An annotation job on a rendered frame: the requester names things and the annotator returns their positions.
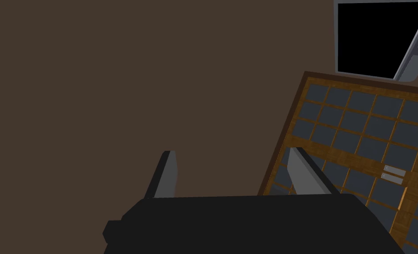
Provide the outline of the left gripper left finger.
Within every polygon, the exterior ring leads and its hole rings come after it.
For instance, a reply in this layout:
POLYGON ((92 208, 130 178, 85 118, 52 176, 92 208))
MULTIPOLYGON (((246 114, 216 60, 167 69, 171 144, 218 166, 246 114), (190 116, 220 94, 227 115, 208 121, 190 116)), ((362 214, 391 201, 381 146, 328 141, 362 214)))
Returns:
POLYGON ((175 197, 178 166, 175 151, 164 151, 160 157, 144 198, 175 197))

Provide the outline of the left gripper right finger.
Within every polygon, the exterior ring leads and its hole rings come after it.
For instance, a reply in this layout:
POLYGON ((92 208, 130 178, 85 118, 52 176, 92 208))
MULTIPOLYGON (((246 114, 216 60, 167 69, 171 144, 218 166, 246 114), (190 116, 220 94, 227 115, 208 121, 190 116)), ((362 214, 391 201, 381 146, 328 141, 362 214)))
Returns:
POLYGON ((287 170, 298 195, 340 193, 302 147, 290 148, 287 170))

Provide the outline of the grey-framed dark window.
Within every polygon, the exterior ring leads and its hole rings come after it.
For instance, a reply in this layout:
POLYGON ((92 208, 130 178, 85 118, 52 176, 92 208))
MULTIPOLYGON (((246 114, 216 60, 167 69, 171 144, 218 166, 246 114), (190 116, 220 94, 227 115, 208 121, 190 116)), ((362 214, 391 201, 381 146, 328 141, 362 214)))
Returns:
POLYGON ((333 0, 333 7, 337 73, 418 77, 418 0, 333 0))

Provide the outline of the wooden glass-paned door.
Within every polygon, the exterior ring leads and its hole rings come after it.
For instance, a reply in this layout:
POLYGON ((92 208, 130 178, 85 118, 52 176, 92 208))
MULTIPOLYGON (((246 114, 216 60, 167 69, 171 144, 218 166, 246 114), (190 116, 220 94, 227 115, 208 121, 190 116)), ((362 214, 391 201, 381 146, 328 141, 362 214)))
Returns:
POLYGON ((295 146, 418 254, 418 87, 306 71, 259 195, 296 193, 286 176, 295 146), (401 185, 381 178, 385 165, 406 171, 401 185))

